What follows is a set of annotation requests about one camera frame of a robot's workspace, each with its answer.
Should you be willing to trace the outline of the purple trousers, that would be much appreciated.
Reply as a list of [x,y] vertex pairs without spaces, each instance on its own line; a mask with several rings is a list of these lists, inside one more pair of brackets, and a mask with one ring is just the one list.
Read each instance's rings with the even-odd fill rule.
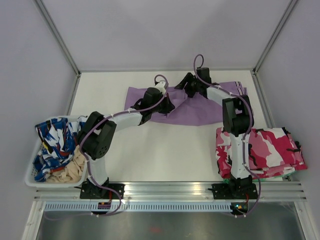
[[[219,85],[236,95],[248,94],[247,88],[240,81],[221,82]],[[146,91],[146,88],[129,87],[124,109],[133,106]],[[168,88],[168,93],[175,109],[167,115],[153,113],[151,122],[182,126],[205,126],[223,122],[223,108],[215,101],[206,99],[199,93],[189,98],[184,90],[174,89],[173,86]]]

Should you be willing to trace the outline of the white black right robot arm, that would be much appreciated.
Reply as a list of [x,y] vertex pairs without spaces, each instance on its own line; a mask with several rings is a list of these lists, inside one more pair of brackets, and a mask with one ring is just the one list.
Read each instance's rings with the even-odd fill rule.
[[260,191],[253,183],[249,169],[249,138],[254,124],[249,97],[237,95],[218,83],[212,83],[207,67],[198,67],[194,74],[187,73],[174,88],[184,90],[189,98],[199,93],[222,106],[223,128],[230,137],[232,160],[227,193],[233,199],[246,196],[257,199]]

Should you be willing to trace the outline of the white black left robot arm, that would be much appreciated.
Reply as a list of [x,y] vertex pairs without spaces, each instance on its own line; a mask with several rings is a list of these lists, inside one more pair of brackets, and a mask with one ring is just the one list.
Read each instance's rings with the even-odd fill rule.
[[104,115],[92,112],[77,134],[80,152],[88,160],[87,179],[81,186],[81,199],[108,199],[116,197],[109,189],[105,156],[108,153],[115,133],[135,126],[141,126],[152,117],[166,116],[175,109],[169,93],[159,85],[127,92],[124,110]]

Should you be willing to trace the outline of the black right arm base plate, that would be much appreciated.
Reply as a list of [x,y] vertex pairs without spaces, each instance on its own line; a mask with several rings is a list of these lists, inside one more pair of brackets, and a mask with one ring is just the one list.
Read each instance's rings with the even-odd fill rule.
[[208,190],[215,200],[256,200],[258,190],[255,184],[246,187],[231,187],[227,183],[214,183]]

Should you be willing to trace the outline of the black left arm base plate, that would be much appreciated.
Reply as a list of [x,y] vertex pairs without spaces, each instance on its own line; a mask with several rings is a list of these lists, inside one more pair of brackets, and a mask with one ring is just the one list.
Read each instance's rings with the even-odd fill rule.
[[[123,198],[125,186],[126,185],[122,183],[109,183],[107,187],[116,191],[120,197]],[[79,198],[84,200],[109,200],[110,198],[112,200],[119,199],[119,197],[113,191],[99,188],[93,185],[91,182],[85,182],[82,184]]]

